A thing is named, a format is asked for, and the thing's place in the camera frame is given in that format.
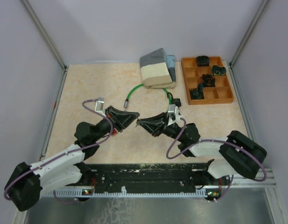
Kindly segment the red cable seal lock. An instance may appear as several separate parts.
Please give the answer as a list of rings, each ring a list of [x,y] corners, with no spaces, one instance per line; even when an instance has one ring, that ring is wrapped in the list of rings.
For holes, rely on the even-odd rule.
[[[107,118],[111,121],[112,123],[112,126],[113,126],[113,131],[112,131],[112,136],[115,136],[118,134],[118,130],[116,129],[116,123],[115,123],[115,120],[112,118],[111,114],[110,113],[107,113],[106,114]]]

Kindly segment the green cable lock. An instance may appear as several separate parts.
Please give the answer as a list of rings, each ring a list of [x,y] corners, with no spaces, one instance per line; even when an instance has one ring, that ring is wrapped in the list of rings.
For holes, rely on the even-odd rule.
[[[122,109],[127,112],[131,109],[140,109],[144,106],[152,108],[152,110],[159,110],[159,108],[167,111],[172,103],[172,94],[166,88],[149,89],[144,84],[138,84],[133,87],[124,99]]]

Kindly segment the black Kaijing padlock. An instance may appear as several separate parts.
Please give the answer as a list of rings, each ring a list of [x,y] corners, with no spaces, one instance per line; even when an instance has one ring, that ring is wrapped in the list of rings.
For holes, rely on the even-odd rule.
[[[181,100],[179,98],[174,98],[171,92],[167,92],[167,97],[170,105],[176,105],[177,107],[182,106]]]

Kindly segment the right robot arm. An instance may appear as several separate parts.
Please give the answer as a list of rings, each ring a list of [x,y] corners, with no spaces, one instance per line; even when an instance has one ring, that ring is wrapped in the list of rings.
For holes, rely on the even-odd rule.
[[[231,131],[225,140],[202,139],[194,123],[187,123],[181,116],[171,113],[138,119],[136,124],[154,137],[164,134],[173,138],[166,152],[169,160],[181,155],[210,157],[212,160],[203,172],[203,180],[209,185],[215,184],[223,176],[235,174],[257,182],[259,170],[263,172],[261,181],[267,178],[263,166],[266,150],[239,131]]]

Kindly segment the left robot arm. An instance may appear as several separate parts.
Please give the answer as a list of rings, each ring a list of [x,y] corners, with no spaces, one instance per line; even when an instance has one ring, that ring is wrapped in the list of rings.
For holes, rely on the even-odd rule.
[[[67,185],[88,184],[91,169],[84,161],[96,153],[100,144],[125,130],[140,115],[112,106],[95,114],[102,120],[95,125],[79,123],[74,134],[76,141],[62,152],[30,165],[25,162],[18,164],[4,188],[4,198],[12,201],[19,211],[26,211],[53,190]]]

